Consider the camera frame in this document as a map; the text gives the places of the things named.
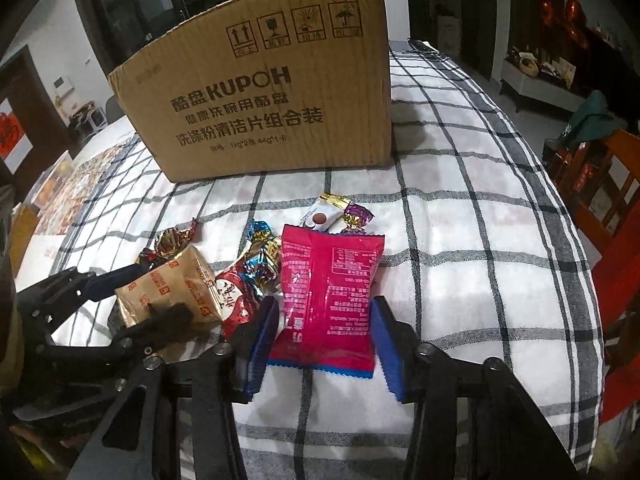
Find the tan snack packet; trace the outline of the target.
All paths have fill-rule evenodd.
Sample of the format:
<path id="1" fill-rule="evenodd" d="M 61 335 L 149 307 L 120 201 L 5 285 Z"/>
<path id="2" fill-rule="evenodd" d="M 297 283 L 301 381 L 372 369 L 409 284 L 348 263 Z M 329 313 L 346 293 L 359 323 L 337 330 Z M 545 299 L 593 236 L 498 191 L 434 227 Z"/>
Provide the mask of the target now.
<path id="1" fill-rule="evenodd" d="M 119 311 L 127 327 L 155 313 L 185 304 L 198 330 L 210 330 L 226 319 L 215 277 L 203 255 L 193 245 L 175 258 L 116 289 Z"/>

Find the white chocolate bar wrapper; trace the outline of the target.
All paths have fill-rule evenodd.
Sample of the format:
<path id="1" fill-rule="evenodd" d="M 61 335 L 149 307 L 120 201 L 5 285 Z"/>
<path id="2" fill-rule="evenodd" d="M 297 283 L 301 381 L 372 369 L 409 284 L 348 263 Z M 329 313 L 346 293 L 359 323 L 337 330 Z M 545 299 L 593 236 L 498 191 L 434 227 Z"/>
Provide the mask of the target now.
<path id="1" fill-rule="evenodd" d="M 332 193 L 321 193 L 307 210 L 299 225 L 302 228 L 326 232 L 344 214 L 350 199 Z"/>

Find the red white snack packet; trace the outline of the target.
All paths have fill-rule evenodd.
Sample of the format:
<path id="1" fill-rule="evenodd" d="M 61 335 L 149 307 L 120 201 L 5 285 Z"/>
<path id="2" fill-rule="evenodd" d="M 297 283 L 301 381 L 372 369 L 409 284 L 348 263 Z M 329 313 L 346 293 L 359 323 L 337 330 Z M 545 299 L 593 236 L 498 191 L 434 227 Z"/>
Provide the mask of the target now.
<path id="1" fill-rule="evenodd" d="M 240 257 L 215 276 L 224 338 L 230 339 L 241 325 L 250 322 L 258 309 L 253 289 L 243 280 L 244 258 Z"/>

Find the red heart balloons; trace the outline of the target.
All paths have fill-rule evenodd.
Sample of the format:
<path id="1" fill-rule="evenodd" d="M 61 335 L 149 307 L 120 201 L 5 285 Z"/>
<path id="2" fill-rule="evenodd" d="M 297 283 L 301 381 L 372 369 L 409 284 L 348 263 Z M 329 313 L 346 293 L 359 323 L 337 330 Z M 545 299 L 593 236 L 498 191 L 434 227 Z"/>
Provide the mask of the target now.
<path id="1" fill-rule="evenodd" d="M 578 0 L 567 0 L 564 6 L 557 6 L 551 0 L 542 0 L 539 6 L 539 14 L 547 28 L 562 28 L 579 47 L 588 47 L 585 34 L 586 16 L 582 5 Z"/>

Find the blue gold wrapped candy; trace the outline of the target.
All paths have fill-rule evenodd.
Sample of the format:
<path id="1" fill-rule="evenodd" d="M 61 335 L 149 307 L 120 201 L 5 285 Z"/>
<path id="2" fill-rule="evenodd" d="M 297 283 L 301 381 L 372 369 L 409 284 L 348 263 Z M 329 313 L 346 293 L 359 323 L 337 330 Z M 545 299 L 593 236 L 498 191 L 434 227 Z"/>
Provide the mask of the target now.
<path id="1" fill-rule="evenodd" d="M 281 237 L 265 221 L 253 220 L 246 233 L 247 246 L 242 255 L 241 276 L 256 295 L 278 289 L 281 270 Z"/>

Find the brown cardboard box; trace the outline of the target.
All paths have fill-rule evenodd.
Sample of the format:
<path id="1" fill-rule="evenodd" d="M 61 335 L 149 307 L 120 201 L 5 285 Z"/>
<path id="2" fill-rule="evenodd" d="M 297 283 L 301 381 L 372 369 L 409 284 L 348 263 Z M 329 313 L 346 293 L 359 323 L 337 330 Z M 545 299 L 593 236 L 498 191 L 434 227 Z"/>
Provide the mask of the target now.
<path id="1" fill-rule="evenodd" d="M 174 183 L 390 158 L 384 0 L 230 0 L 108 82 Z"/>

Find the white low cabinet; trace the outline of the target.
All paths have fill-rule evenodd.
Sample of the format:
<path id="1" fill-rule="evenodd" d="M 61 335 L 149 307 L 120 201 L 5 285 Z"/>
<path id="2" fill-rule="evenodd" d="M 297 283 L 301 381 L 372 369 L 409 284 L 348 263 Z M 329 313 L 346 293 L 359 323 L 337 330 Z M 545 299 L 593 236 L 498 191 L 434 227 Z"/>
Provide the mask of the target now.
<path id="1" fill-rule="evenodd" d="M 585 98 L 550 82 L 523 73 L 508 61 L 502 63 L 501 83 L 514 91 L 520 99 L 529 99 L 574 112 L 585 102 Z"/>

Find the red brown wrapped candy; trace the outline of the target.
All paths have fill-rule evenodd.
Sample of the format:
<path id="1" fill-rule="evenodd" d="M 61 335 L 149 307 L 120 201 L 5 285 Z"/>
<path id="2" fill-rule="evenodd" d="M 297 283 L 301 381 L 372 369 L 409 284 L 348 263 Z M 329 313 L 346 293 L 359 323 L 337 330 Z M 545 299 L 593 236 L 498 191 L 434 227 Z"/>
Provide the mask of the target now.
<path id="1" fill-rule="evenodd" d="M 151 247 L 145 247 L 137 256 L 136 263 L 143 269 L 153 269 L 168 262 L 194 240 L 198 220 L 193 218 L 187 226 L 173 226 L 160 232 Z"/>

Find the purple gold wrapped candy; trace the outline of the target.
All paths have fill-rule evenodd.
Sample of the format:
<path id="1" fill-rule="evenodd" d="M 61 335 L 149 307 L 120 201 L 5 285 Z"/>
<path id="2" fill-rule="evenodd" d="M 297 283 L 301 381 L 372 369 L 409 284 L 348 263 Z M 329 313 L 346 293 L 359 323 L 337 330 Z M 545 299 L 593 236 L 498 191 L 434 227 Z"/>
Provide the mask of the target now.
<path id="1" fill-rule="evenodd" d="M 344 228 L 342 234 L 363 235 L 367 233 L 367 226 L 374 219 L 374 214 L 356 203 L 350 203 L 344 210 L 342 220 Z"/>

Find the red fu poster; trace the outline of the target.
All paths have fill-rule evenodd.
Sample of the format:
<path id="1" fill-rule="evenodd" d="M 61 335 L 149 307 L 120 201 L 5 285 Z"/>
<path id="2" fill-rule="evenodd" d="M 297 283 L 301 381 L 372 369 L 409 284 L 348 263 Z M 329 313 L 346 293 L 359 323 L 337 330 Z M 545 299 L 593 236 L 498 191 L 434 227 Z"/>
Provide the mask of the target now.
<path id="1" fill-rule="evenodd" d="M 33 148 L 10 101 L 4 99 L 0 104 L 0 156 L 11 174 L 23 165 Z"/>

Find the floral patterned placemat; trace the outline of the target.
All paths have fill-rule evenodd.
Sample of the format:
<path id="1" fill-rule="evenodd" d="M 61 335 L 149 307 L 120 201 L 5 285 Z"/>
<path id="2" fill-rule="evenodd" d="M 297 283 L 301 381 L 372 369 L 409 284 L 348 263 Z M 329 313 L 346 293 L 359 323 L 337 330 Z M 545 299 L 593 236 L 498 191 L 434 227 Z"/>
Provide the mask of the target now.
<path id="1" fill-rule="evenodd" d="M 65 235 L 70 229 L 94 189 L 101 183 L 106 170 L 128 139 L 116 143 L 112 148 L 99 152 L 77 166 L 64 181 L 62 188 L 50 199 L 40 212 L 36 235 Z"/>

